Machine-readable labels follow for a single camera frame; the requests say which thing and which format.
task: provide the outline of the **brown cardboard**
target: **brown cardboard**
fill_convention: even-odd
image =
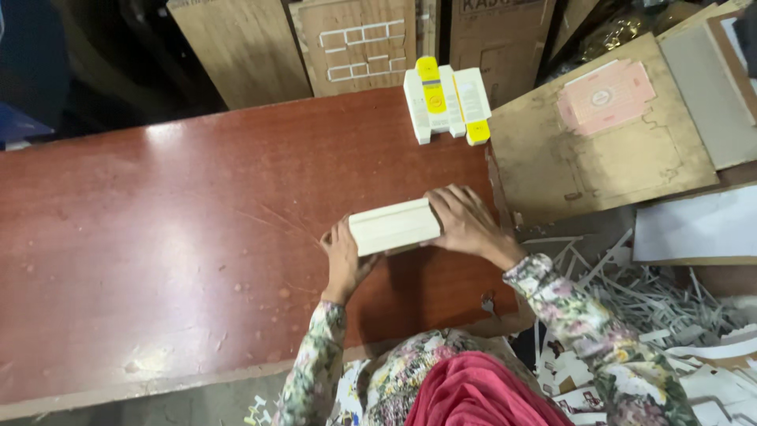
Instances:
[[[555,0],[453,0],[450,65],[480,67],[492,108],[534,88]]]

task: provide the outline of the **right hand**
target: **right hand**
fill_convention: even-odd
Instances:
[[[428,245],[481,256],[504,271],[527,255],[512,233],[497,226],[481,197],[469,187],[452,184],[428,191],[425,197],[443,228],[442,236],[429,241]]]

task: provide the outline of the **table surface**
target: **table surface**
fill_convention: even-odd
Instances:
[[[419,146],[401,88],[0,153],[0,406],[293,359],[348,211],[470,185],[485,147]],[[346,346],[516,310],[482,259],[417,249],[348,306]]]

